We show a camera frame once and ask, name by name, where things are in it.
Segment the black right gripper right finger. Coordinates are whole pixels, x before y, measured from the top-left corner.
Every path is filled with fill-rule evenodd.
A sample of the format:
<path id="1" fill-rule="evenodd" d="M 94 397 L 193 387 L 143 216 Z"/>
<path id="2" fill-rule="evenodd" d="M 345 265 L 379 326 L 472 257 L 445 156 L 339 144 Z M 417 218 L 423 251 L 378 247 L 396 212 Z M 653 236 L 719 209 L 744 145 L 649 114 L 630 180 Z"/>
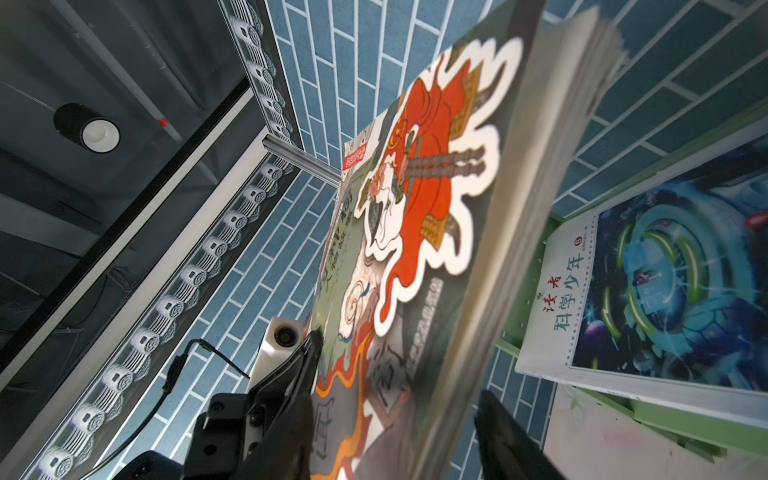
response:
<path id="1" fill-rule="evenodd" d="M 489 390 L 480 392 L 474 424 L 486 480 L 564 479 Z"/>

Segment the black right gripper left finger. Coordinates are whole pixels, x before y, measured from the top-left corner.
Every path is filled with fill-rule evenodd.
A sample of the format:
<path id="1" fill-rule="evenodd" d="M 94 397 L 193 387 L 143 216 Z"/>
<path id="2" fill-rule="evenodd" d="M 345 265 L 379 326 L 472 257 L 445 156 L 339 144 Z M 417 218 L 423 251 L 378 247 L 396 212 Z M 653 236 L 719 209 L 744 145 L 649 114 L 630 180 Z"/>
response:
<path id="1" fill-rule="evenodd" d="M 297 348 L 248 393 L 246 425 L 260 431 L 246 440 L 241 479 L 308 479 L 314 431 L 311 399 L 323 335 L 308 333 Z"/>

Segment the green red illustrated comic book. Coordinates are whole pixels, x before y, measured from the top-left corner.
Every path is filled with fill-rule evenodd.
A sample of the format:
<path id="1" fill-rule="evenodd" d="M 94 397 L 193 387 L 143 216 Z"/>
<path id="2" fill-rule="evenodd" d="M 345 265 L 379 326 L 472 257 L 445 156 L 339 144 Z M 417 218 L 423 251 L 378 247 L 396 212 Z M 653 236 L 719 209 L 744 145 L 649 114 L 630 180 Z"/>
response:
<path id="1" fill-rule="evenodd" d="M 623 57 L 599 5 L 506 1 L 346 146 L 310 326 L 313 479 L 438 479 Z"/>

